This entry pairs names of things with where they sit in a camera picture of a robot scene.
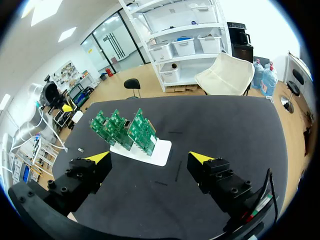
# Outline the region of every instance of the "black cable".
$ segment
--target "black cable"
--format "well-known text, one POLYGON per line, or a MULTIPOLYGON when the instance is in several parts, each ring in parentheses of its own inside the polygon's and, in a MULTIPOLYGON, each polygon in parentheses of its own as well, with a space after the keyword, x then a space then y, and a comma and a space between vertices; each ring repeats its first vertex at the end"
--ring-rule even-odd
POLYGON ((261 191, 259 192, 257 199, 255 200, 254 204, 252 205, 251 209, 242 217, 241 222, 244 222, 247 219, 247 217, 250 216, 255 211, 255 209, 258 207, 261 199, 264 197, 264 195, 267 191, 270 173, 271 173, 271 168, 269 168, 266 172, 264 183, 263 183, 261 191))
POLYGON ((272 198, 274 203, 274 222, 273 224, 276 224, 278 219, 278 205, 277 205, 277 199, 276 199, 276 193, 275 193, 275 187, 274 187, 274 179, 272 177, 272 172, 270 173, 270 185, 271 185, 271 192, 272 192, 272 198))

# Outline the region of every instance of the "black stool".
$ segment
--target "black stool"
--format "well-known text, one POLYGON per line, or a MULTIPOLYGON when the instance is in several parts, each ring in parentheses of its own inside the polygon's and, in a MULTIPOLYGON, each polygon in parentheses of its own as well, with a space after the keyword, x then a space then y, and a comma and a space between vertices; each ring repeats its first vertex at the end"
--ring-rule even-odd
MULTIPOLYGON (((295 79, 297 79, 298 82, 301 85, 305 84, 304 78, 302 77, 302 75, 297 70, 293 69, 292 70, 292 74, 295 77, 295 79)), ((287 86, 291 91, 290 97, 288 99, 285 96, 282 96, 281 97, 281 103, 289 113, 293 114, 294 113, 294 105, 291 102, 291 98, 292 98, 293 95, 299 96, 300 95, 300 90, 299 90, 298 86, 293 81, 288 81, 287 82, 287 86)))
POLYGON ((138 99, 138 97, 135 94, 135 89, 138 90, 139 97, 141 98, 140 91, 139 91, 139 89, 141 89, 141 87, 140 87, 140 83, 139 83, 138 79, 135 79, 135 78, 128 79, 127 81, 124 82, 124 87, 126 89, 132 89, 133 90, 133 95, 134 96, 128 97, 127 99, 138 99))

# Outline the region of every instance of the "black table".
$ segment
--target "black table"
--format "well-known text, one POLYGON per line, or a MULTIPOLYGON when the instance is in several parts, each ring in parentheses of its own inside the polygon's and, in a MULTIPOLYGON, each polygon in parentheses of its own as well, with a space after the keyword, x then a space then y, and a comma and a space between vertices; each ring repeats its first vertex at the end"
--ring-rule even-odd
MULTIPOLYGON (((72 158, 109 150, 89 127, 90 119, 100 110, 108 116, 118 109, 121 116, 131 120, 139 108, 154 125, 157 136, 172 142, 166 166, 111 153, 113 169, 97 194, 89 195, 74 213, 80 224, 141 238, 207 240, 221 234, 229 216, 197 187, 187 170, 189 151, 225 158, 237 175, 252 181, 254 192, 263 185, 267 169, 272 168, 281 209, 288 175, 285 137, 275 106, 258 97, 173 96, 94 103, 67 138, 68 153, 61 151, 56 158, 54 177, 64 174, 72 158)), ((272 209, 264 223, 270 225, 273 218, 272 209)))

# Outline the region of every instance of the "red fire extinguisher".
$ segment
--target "red fire extinguisher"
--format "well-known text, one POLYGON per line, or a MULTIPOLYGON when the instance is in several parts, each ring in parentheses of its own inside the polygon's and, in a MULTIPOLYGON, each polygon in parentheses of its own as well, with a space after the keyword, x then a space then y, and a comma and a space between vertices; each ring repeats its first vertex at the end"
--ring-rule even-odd
POLYGON ((105 69, 106 73, 108 74, 109 77, 112 77, 114 74, 111 72, 110 68, 105 69))

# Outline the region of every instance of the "yellow tape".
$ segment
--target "yellow tape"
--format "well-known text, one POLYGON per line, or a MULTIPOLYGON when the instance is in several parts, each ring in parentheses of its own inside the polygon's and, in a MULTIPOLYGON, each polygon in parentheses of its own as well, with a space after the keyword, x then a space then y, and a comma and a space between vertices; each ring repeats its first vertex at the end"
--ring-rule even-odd
POLYGON ((103 152, 103 153, 99 153, 97 155, 93 155, 93 156, 88 156, 85 159, 90 159, 91 161, 94 161, 95 164, 97 164, 101 159, 103 159, 107 154, 109 154, 109 151, 103 152))
POLYGON ((189 153, 192 154, 202 165, 204 164, 204 162, 206 162, 208 160, 215 160, 216 159, 216 158, 205 156, 205 155, 193 152, 193 151, 190 151, 189 153))
POLYGON ((67 105, 67 104, 65 104, 65 105, 63 105, 62 110, 64 112, 71 112, 72 111, 72 107, 67 105))

